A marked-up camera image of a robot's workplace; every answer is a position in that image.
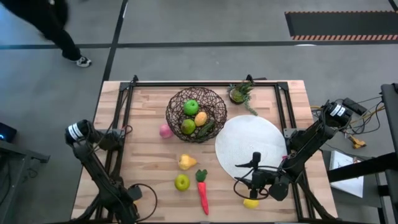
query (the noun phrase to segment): small succulent plant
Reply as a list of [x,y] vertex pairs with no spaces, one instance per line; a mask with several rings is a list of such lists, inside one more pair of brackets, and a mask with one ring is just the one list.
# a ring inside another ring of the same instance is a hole
[[244,107],[253,115],[258,113],[250,107],[249,101],[251,99],[250,91],[253,89],[252,82],[241,82],[237,85],[229,84],[228,93],[230,93],[231,100],[236,103],[244,103]]

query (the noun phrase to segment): person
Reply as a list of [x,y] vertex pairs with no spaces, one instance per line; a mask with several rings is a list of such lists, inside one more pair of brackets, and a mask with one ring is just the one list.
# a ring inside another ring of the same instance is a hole
[[68,21],[65,0],[0,0],[17,17],[35,26],[43,36],[62,50],[62,56],[79,67],[89,67],[91,60],[80,53],[64,27]]

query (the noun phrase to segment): yellow pear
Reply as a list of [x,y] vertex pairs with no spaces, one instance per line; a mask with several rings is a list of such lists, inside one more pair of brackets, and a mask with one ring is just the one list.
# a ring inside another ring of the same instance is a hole
[[197,163],[197,160],[190,157],[188,154],[182,154],[180,156],[180,160],[178,162],[178,166],[181,170],[187,170],[193,167]]
[[207,114],[206,112],[199,112],[196,116],[195,116],[195,125],[196,126],[202,126],[206,123],[207,121]]

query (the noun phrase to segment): green carrot top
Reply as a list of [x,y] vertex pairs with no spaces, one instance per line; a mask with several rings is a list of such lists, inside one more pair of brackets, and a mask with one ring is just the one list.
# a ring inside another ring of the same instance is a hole
[[207,175],[207,170],[198,170],[197,173],[195,174],[196,178],[197,178],[197,182],[204,182],[206,179],[206,175]]

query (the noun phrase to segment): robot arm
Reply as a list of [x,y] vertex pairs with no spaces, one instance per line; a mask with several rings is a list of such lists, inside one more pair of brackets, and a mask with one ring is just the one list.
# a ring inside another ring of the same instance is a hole
[[321,107],[321,113],[319,120],[313,123],[309,128],[303,131],[295,130],[291,137],[286,139],[286,146],[292,153],[288,158],[282,161],[279,167],[275,167],[275,170],[259,169],[262,167],[258,166],[261,160],[261,154],[259,152],[253,153],[253,159],[249,163],[236,165],[236,167],[252,168],[252,180],[235,177],[237,181],[244,183],[251,189],[250,199],[260,200],[266,198],[266,196],[257,198],[257,193],[261,192],[265,185],[271,185],[268,189],[268,194],[276,200],[281,201],[285,199],[288,194],[289,184],[291,182],[298,182],[320,216],[326,219],[334,219],[322,207],[311,193],[310,189],[302,181],[299,181],[299,177],[303,172],[305,162],[309,160],[327,140],[331,139],[338,131],[345,129],[349,125],[353,113],[350,110],[346,110],[345,107],[338,103],[329,103],[329,101]]
[[120,223],[135,223],[139,214],[133,201],[142,197],[140,188],[133,186],[126,189],[121,177],[117,180],[111,179],[93,147],[94,144],[98,144],[101,149],[115,150],[121,147],[119,134],[114,131],[103,134],[95,130],[91,122],[82,120],[66,129],[65,140],[99,189],[98,196],[79,219],[90,218],[96,204],[101,203],[104,208],[115,213]]

